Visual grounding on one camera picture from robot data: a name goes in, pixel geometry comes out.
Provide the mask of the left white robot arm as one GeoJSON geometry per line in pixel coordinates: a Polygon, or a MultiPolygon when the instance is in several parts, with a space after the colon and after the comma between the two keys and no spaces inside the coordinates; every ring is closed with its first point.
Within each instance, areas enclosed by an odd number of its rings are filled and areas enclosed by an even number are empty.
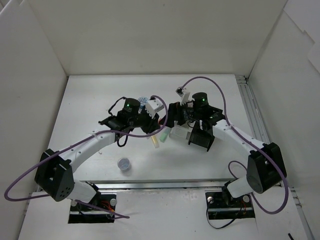
{"type": "Polygon", "coordinates": [[[91,156],[103,148],[118,144],[122,137],[140,128],[148,138],[161,127],[159,112],[166,109],[164,103],[155,97],[145,106],[134,98],[126,98],[123,108],[116,115],[111,114],[99,121],[106,130],[94,130],[89,137],[66,150],[47,149],[41,155],[35,174],[35,182],[56,202],[64,199],[79,200],[89,210],[100,204],[98,189],[94,185],[74,179],[76,170],[91,156]]]}

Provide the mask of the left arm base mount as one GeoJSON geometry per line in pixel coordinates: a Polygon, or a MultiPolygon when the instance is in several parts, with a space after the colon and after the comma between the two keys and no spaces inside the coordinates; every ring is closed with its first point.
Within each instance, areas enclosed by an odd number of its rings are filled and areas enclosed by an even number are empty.
{"type": "MultiPolygon", "coordinates": [[[[117,195],[115,193],[98,191],[98,197],[95,197],[89,204],[114,212],[116,210],[117,195]]],[[[115,220],[116,216],[114,214],[83,205],[74,200],[71,201],[68,218],[69,224],[111,224],[115,220]]]]}

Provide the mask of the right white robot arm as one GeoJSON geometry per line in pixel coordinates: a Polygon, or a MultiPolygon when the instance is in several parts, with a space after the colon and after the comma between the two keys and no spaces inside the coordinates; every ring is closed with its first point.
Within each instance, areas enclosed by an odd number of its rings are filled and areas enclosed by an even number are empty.
{"type": "Polygon", "coordinates": [[[169,105],[167,127],[177,128],[192,123],[189,144],[209,150],[214,140],[220,139],[247,158],[246,175],[225,184],[225,190],[221,193],[225,205],[233,206],[241,196],[252,192],[262,194],[286,178],[283,157],[277,144],[266,144],[228,124],[223,111],[209,105],[205,92],[192,96],[185,88],[179,88],[176,92],[181,100],[169,105]]]}

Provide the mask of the yellow highlighter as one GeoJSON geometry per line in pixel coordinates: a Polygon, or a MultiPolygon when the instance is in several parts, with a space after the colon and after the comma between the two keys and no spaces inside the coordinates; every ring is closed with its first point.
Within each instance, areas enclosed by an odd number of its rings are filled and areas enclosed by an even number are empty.
{"type": "Polygon", "coordinates": [[[151,139],[151,141],[152,141],[153,146],[154,146],[156,149],[160,147],[160,144],[159,144],[159,141],[158,141],[156,135],[151,136],[150,139],[151,139]]]}

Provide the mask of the green highlighter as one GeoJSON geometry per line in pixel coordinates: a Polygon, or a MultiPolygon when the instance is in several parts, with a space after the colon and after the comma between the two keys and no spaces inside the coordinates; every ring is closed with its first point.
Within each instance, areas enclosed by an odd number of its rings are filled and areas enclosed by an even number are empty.
{"type": "Polygon", "coordinates": [[[166,141],[166,139],[168,138],[168,136],[170,135],[170,132],[171,132],[171,128],[170,127],[166,127],[162,132],[161,132],[161,135],[160,135],[160,142],[161,143],[164,143],[166,141]]]}

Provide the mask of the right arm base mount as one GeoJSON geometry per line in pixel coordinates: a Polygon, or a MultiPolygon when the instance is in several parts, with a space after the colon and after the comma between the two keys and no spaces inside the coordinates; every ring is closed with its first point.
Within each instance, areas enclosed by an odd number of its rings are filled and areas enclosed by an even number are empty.
{"type": "Polygon", "coordinates": [[[205,198],[207,222],[216,230],[225,229],[236,220],[256,217],[249,194],[234,198],[228,192],[227,187],[222,186],[219,191],[207,191],[205,198]]]}

